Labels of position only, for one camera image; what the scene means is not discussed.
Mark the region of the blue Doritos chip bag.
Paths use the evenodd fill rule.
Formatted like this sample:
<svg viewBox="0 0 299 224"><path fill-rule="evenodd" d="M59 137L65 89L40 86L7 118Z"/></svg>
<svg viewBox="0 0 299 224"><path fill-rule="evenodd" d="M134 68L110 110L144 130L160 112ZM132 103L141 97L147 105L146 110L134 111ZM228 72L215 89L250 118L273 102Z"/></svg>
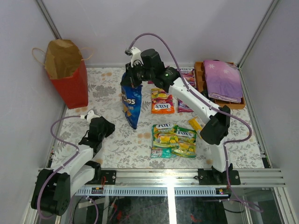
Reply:
<svg viewBox="0 0 299 224"><path fill-rule="evenodd" d="M122 105L125 118L129 125L137 128L141 104L142 104L142 85L132 88L131 86L121 86Z"/></svg>

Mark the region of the orange snack package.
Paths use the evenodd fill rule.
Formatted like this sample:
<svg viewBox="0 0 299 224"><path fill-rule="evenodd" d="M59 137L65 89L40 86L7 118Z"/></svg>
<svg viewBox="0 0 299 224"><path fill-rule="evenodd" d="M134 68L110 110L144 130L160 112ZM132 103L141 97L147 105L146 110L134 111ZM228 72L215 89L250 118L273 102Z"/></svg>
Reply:
<svg viewBox="0 0 299 224"><path fill-rule="evenodd" d="M151 113L172 114L175 113L173 97L163 89L151 89Z"/></svg>

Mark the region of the purple candy bag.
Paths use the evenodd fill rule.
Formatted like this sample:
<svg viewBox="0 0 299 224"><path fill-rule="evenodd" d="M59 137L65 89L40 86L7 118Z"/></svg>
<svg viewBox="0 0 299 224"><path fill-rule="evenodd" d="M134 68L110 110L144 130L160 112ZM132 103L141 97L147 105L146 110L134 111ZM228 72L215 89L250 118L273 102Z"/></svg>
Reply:
<svg viewBox="0 0 299 224"><path fill-rule="evenodd" d="M194 88L196 88L194 69L191 68L181 68L180 69L185 80Z"/></svg>
<svg viewBox="0 0 299 224"><path fill-rule="evenodd" d="M193 112L182 100L178 99L178 112Z"/></svg>

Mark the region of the green snack package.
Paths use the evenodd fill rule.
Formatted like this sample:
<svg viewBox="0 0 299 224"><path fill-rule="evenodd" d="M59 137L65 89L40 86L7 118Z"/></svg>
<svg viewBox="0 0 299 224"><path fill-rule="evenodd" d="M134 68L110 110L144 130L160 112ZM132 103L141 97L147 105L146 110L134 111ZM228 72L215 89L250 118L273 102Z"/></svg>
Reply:
<svg viewBox="0 0 299 224"><path fill-rule="evenodd" d="M178 136L176 135L177 124L154 124L152 126L152 148L151 158L175 158L172 150L178 146Z"/></svg>

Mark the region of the red paper bag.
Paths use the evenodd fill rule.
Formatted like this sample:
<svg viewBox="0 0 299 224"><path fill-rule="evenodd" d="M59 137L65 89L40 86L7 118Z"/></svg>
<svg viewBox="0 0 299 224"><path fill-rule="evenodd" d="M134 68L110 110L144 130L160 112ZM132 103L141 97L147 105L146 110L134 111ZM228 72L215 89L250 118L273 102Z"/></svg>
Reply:
<svg viewBox="0 0 299 224"><path fill-rule="evenodd" d="M71 40L50 41L47 51L33 48L45 54L45 61L39 61L34 52L33 58L44 66L56 91L69 109L88 106L88 81L85 61L93 56L93 49L79 49Z"/></svg>

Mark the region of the yellow snack bar packet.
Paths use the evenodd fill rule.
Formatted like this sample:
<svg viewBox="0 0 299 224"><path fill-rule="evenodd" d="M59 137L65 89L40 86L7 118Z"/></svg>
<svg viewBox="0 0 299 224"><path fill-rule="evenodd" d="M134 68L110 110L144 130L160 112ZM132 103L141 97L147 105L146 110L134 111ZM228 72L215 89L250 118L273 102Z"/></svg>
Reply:
<svg viewBox="0 0 299 224"><path fill-rule="evenodd" d="M189 125L197 132L197 135L200 137L200 132L203 129L197 117L194 117L188 120Z"/></svg>

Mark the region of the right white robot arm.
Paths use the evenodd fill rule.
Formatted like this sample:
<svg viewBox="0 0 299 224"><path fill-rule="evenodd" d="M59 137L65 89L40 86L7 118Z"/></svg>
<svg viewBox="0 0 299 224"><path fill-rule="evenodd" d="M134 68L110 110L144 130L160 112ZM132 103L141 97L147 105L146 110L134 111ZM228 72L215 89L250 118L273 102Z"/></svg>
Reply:
<svg viewBox="0 0 299 224"><path fill-rule="evenodd" d="M125 65L126 74L121 85L137 87L143 81L152 81L156 87L186 103L205 124L200 135L211 150L214 181L218 184L228 181L230 174L222 145L228 135L230 109L227 106L220 107L204 97L187 83L179 69L165 67L154 49L140 51L132 47L125 54L130 56L130 62Z"/></svg>

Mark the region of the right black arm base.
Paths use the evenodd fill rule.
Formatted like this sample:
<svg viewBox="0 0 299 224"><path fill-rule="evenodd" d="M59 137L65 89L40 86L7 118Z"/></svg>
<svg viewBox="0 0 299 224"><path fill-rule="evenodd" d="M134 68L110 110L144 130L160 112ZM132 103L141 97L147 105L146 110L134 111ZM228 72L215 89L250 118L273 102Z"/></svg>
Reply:
<svg viewBox="0 0 299 224"><path fill-rule="evenodd" d="M228 167L228 177L231 185L241 185L239 172L233 168L232 163ZM228 185L226 169L224 172L219 172L214 167L199 168L194 179L198 180L200 185Z"/></svg>

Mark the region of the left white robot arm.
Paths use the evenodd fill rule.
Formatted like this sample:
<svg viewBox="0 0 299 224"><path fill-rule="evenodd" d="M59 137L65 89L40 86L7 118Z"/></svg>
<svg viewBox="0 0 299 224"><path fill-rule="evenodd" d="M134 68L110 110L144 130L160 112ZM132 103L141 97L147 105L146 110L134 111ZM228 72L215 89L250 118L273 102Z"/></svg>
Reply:
<svg viewBox="0 0 299 224"><path fill-rule="evenodd" d="M71 144L75 152L58 167L44 168L37 176L31 208L37 210L42 219L47 218L43 212L63 215L72 196L83 185L102 180L101 166L92 159L101 150L103 140L115 131L115 124L93 113L78 118L86 120L89 129L77 145Z"/></svg>

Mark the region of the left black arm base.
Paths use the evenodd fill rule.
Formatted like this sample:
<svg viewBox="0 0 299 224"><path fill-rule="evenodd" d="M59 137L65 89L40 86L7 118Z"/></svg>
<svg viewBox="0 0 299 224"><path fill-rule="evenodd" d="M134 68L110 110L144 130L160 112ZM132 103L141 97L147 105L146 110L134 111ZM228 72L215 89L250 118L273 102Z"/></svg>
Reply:
<svg viewBox="0 0 299 224"><path fill-rule="evenodd" d="M116 174L116 170L96 171L94 178L86 184L115 185Z"/></svg>

